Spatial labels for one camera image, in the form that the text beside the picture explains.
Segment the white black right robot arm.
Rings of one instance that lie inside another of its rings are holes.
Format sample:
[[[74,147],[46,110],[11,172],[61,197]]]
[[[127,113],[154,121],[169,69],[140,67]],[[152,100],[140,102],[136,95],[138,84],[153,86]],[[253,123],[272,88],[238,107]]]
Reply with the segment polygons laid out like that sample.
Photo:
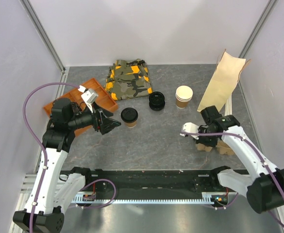
[[[251,142],[233,115],[223,116],[215,106],[201,111],[205,124],[185,123],[183,131],[198,144],[216,147],[224,142],[245,166],[248,176],[227,166],[213,170],[209,186],[214,191],[227,187],[247,198],[251,208],[262,213],[284,205],[284,169],[279,169]]]

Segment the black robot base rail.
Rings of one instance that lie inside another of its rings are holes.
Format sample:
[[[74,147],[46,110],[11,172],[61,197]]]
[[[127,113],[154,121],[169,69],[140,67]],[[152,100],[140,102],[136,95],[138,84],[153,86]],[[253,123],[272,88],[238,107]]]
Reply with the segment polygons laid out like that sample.
[[[116,186],[117,200],[198,199],[202,193],[226,195],[210,170],[102,170],[91,171],[86,184],[108,179]]]

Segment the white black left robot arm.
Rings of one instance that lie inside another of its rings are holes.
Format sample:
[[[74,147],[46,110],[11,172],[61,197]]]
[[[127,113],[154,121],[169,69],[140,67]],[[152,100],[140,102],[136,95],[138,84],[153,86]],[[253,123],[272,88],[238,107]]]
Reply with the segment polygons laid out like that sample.
[[[40,144],[40,167],[31,195],[21,211],[16,211],[13,222],[29,233],[59,233],[63,227],[65,212],[77,193],[91,189],[91,170],[74,167],[63,186],[56,187],[61,169],[75,138],[75,130],[92,126],[102,135],[121,123],[112,119],[113,113],[93,104],[94,111],[78,112],[78,105],[68,98],[53,102],[47,130]]]

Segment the black plastic cup lid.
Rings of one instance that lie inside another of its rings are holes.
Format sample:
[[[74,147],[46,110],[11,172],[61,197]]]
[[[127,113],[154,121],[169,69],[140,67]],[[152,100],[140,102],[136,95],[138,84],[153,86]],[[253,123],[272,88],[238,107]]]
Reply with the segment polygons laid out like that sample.
[[[122,110],[120,117],[126,123],[133,123],[138,119],[138,112],[132,107],[127,107]]]

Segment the brown paper bag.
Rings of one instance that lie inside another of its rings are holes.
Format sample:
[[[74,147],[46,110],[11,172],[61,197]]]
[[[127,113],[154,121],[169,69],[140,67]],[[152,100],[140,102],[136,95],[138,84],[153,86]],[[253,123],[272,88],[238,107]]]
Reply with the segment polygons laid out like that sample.
[[[242,71],[251,60],[233,57],[226,51],[217,62],[216,69],[199,103],[198,112],[206,107],[215,106],[218,111],[226,104],[235,90]]]

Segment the cardboard cup carrier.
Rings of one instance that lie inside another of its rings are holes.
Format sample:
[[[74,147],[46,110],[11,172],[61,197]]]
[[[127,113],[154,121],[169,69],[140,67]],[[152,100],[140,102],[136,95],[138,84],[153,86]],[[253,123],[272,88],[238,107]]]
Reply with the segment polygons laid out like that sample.
[[[196,143],[197,150],[210,152],[213,147],[205,146],[201,143]],[[235,155],[235,152],[223,141],[219,140],[217,145],[215,146],[215,149],[219,152],[221,155]]]

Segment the stack of paper cups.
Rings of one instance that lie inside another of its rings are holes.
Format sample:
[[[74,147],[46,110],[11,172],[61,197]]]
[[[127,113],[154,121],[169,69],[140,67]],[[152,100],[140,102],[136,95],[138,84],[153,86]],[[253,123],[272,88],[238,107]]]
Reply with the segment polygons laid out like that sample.
[[[176,106],[180,109],[185,108],[193,97],[193,90],[186,85],[181,85],[176,89]]]

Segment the single brown paper cup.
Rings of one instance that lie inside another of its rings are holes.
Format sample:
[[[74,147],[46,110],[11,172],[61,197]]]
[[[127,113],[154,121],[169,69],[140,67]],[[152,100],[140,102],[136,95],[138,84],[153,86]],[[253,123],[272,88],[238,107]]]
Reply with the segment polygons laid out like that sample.
[[[134,122],[124,122],[124,123],[125,123],[125,125],[126,125],[128,128],[133,128],[133,127],[136,126],[137,120],[134,121]]]

